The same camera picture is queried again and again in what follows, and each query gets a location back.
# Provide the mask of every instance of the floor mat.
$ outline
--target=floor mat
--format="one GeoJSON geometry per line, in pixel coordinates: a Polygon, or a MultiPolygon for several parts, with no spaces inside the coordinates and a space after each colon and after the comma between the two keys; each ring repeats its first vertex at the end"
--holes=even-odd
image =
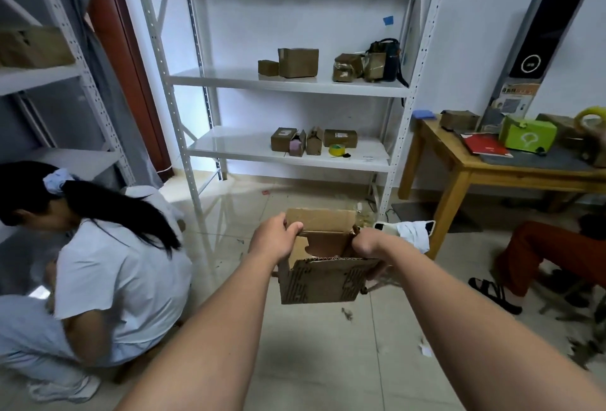
{"type": "MultiPolygon", "coordinates": [[[[433,220],[433,214],[437,209],[437,202],[403,202],[392,204],[391,208],[396,212],[400,221],[429,221],[433,220]]],[[[454,216],[449,232],[482,232],[481,226],[473,221],[461,209],[454,216]]]]}

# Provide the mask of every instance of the shelf board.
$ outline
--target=shelf board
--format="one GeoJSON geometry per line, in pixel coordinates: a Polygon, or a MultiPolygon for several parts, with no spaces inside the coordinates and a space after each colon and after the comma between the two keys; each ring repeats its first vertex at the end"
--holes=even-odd
{"type": "Polygon", "coordinates": [[[277,162],[294,166],[327,167],[331,169],[388,172],[389,155],[376,138],[360,137],[358,147],[348,148],[350,158],[332,157],[322,148],[319,156],[302,157],[272,151],[271,132],[216,126],[199,138],[187,150],[190,156],[235,159],[241,161],[277,162]]]}
{"type": "Polygon", "coordinates": [[[9,93],[25,91],[64,79],[75,78],[79,74],[75,63],[73,65],[39,69],[0,67],[0,95],[8,95],[9,93]]]}
{"type": "Polygon", "coordinates": [[[409,89],[398,81],[392,83],[367,83],[356,79],[352,83],[335,83],[332,72],[319,72],[314,78],[282,78],[263,76],[256,69],[198,68],[170,76],[175,86],[229,87],[264,91],[337,93],[340,95],[364,95],[367,97],[407,97],[409,89]]]}
{"type": "MultiPolygon", "coordinates": [[[[25,157],[24,161],[38,161],[69,170],[78,177],[91,181],[97,175],[114,165],[119,158],[116,152],[89,151],[81,149],[38,148],[25,157]]],[[[0,243],[12,236],[19,227],[4,226],[0,223],[0,243]]]]}

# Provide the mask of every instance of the red pants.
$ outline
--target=red pants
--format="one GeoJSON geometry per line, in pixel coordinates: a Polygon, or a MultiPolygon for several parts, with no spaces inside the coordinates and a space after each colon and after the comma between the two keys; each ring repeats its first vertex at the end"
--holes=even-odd
{"type": "Polygon", "coordinates": [[[496,259],[495,270],[500,283],[522,297],[543,260],[606,288],[606,241],[535,221],[516,228],[509,245],[496,259]]]}

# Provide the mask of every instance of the table top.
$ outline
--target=table top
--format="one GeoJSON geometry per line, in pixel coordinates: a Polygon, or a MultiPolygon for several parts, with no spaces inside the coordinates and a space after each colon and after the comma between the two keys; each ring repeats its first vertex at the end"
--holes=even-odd
{"type": "Polygon", "coordinates": [[[587,170],[586,172],[579,172],[576,170],[553,170],[539,169],[536,167],[499,166],[496,164],[488,164],[483,162],[480,157],[471,154],[454,132],[445,131],[440,126],[440,118],[442,116],[436,115],[436,117],[437,119],[435,120],[418,121],[421,136],[423,136],[425,139],[433,140],[434,150],[439,156],[447,155],[450,159],[454,160],[466,169],[492,170],[494,172],[540,173],[542,175],[553,175],[555,177],[565,176],[588,179],[598,178],[606,181],[606,169],[593,169],[587,170]]]}

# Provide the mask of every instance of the open cardboard box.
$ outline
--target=open cardboard box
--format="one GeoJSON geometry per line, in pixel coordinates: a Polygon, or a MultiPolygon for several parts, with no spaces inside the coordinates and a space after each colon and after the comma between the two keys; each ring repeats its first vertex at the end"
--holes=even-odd
{"type": "Polygon", "coordinates": [[[367,272],[379,260],[356,256],[352,239],[359,232],[356,212],[290,208],[287,226],[304,225],[290,256],[278,264],[282,304],[353,301],[367,272]]]}

